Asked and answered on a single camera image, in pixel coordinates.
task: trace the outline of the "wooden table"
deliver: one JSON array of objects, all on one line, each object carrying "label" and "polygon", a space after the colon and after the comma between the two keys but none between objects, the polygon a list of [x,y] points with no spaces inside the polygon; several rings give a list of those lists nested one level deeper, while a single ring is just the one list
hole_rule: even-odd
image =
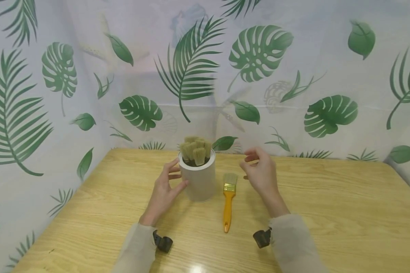
[{"label": "wooden table", "polygon": [[[111,150],[47,227],[14,272],[107,273],[125,235],[137,222],[162,165],[177,152]],[[268,215],[238,162],[218,154],[219,192],[205,203],[185,194],[160,220],[158,233],[173,239],[156,253],[151,272],[280,272],[271,247],[252,234]],[[280,191],[303,216],[331,272],[410,273],[410,188],[380,162],[275,157]],[[239,175],[231,230],[222,226],[225,172]]]}]

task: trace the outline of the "sleeve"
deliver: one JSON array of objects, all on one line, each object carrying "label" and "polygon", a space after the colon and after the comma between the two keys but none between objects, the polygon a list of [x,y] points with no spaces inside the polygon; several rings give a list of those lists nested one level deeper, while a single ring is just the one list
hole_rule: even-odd
[{"label": "sleeve", "polygon": [[302,217],[289,214],[272,218],[271,244],[283,273],[327,273]]},{"label": "sleeve", "polygon": [[111,273],[148,273],[155,260],[154,227],[133,224]]}]

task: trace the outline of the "hand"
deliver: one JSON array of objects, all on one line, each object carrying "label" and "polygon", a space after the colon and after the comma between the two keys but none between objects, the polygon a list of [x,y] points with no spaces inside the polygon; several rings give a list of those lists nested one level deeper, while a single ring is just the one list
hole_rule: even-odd
[{"label": "hand", "polygon": [[179,167],[175,167],[178,162],[179,159],[176,158],[164,164],[161,174],[155,181],[147,209],[139,220],[140,224],[154,227],[159,218],[170,209],[176,196],[188,185],[188,181],[185,180],[179,183],[174,189],[170,187],[169,180],[181,178],[179,173],[170,174],[180,171]]},{"label": "hand", "polygon": [[[254,190],[259,193],[269,211],[269,215],[275,218],[289,214],[289,209],[278,190],[275,161],[260,147],[248,149],[244,154],[246,158],[240,162],[240,167],[246,173],[244,178],[249,179]],[[255,160],[259,161],[248,164],[248,162]]]}]

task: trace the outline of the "brush holder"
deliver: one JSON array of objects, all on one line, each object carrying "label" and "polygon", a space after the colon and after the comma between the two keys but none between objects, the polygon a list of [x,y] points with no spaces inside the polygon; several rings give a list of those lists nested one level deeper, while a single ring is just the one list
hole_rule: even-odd
[{"label": "brush holder", "polygon": [[179,152],[179,168],[182,180],[188,180],[185,191],[193,202],[203,202],[210,199],[216,192],[216,153],[211,149],[210,160],[202,166],[191,167],[184,163]]}]

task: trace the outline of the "leaf pattern fabric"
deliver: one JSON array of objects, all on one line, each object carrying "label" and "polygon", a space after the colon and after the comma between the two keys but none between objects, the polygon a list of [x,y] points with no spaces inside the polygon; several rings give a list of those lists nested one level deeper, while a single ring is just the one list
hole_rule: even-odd
[{"label": "leaf pattern fabric", "polygon": [[36,84],[30,83],[32,75],[27,76],[27,64],[20,54],[17,50],[9,55],[3,51],[0,57],[0,165],[15,163],[30,175],[42,176],[43,173],[29,170],[24,161],[46,140],[53,127],[45,117],[47,113],[42,113],[42,98],[26,95]]},{"label": "leaf pattern fabric", "polygon": [[240,32],[229,61],[240,69],[243,81],[251,83],[269,77],[278,68],[293,35],[278,26],[256,26]]},{"label": "leaf pattern fabric", "polygon": [[162,111],[153,101],[144,96],[134,95],[119,103],[121,113],[138,129],[148,131],[155,128],[155,121],[162,119]]},{"label": "leaf pattern fabric", "polygon": [[136,2],[0,0],[0,272],[119,147],[199,135],[410,185],[410,1]]},{"label": "leaf pattern fabric", "polygon": [[74,95],[77,85],[73,54],[72,46],[54,42],[42,55],[42,74],[46,87],[53,92],[61,91],[68,98]]},{"label": "leaf pattern fabric", "polygon": [[36,40],[36,29],[38,20],[36,19],[35,0],[15,0],[9,8],[0,12],[0,17],[9,13],[15,14],[15,18],[3,31],[9,32],[7,38],[18,35],[13,46],[21,46],[24,40],[30,44],[31,31]]}]

